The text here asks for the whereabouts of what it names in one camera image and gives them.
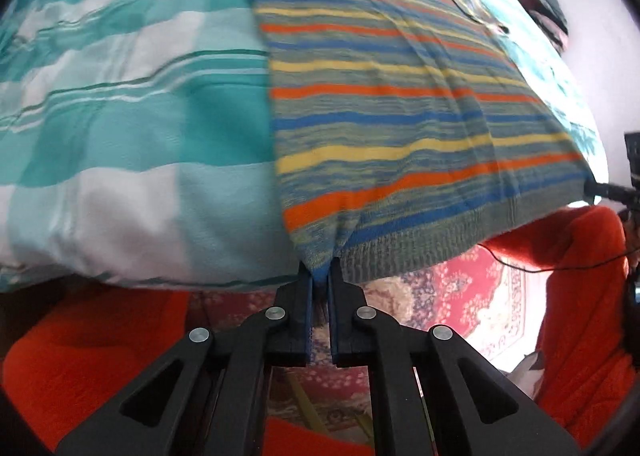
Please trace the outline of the pile of clothes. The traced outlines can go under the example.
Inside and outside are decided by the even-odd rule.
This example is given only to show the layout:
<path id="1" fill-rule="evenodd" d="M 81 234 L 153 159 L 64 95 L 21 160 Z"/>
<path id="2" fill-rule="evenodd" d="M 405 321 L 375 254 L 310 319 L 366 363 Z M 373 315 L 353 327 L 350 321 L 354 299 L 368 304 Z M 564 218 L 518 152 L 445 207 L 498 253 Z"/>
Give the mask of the pile of clothes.
<path id="1" fill-rule="evenodd" d="M 560 55 L 568 48 L 568 23 L 558 0 L 521 0 L 529 16 L 538 25 Z"/>

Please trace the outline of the striped knit sweater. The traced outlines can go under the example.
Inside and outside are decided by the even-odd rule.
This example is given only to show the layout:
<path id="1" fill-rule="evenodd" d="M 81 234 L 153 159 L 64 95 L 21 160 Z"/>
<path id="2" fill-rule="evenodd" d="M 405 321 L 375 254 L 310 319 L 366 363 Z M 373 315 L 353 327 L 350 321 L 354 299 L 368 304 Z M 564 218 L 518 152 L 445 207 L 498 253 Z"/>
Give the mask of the striped knit sweater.
<path id="1" fill-rule="evenodd" d="M 425 268 L 577 202 L 570 134 L 465 0 L 248 0 L 283 221 L 322 282 Z"/>

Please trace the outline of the teal white plaid bedspread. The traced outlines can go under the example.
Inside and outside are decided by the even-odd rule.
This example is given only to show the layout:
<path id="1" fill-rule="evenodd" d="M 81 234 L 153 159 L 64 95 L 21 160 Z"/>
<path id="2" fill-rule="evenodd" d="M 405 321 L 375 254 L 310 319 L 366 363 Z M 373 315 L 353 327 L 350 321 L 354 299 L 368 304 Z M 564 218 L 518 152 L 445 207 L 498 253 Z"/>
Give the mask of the teal white plaid bedspread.
<path id="1" fill-rule="evenodd" d="M 465 0 L 587 161 L 602 142 L 517 0 Z M 268 53 L 248 0 L 12 0 L 1 19 L 1 287 L 78 274 L 292 280 Z"/>

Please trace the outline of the red patterned rug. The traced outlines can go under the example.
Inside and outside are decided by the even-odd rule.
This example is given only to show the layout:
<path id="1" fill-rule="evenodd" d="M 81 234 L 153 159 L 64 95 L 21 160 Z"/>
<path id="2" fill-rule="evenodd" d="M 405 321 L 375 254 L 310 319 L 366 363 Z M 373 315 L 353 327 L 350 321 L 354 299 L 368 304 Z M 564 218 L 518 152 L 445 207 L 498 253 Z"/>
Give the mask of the red patterned rug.
<path id="1" fill-rule="evenodd" d="M 400 324 L 427 330 L 445 324 L 491 364 L 510 372 L 536 348 L 546 308 L 544 275 L 507 268 L 475 247 L 432 268 L 364 285 L 370 306 Z M 362 443 L 371 413 L 367 371 L 332 365 L 326 328 L 314 330 L 311 362 L 274 372 L 268 410 L 292 424 L 307 422 L 297 400 L 306 398 L 329 434 Z"/>

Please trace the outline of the orange red garment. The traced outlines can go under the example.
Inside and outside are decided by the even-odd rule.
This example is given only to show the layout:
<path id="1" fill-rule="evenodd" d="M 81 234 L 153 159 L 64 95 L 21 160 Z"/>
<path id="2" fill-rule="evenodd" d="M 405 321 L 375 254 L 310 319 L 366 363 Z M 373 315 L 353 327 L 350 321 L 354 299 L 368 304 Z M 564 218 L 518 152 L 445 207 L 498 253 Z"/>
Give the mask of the orange red garment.
<path id="1" fill-rule="evenodd" d="M 589 445 L 637 379 L 623 320 L 638 230 L 609 208 L 563 209 L 488 247 L 549 271 L 536 403 Z M 96 286 L 70 294 L 6 354 L 2 390 L 44 446 L 55 448 L 182 338 L 188 303 L 180 291 Z"/>

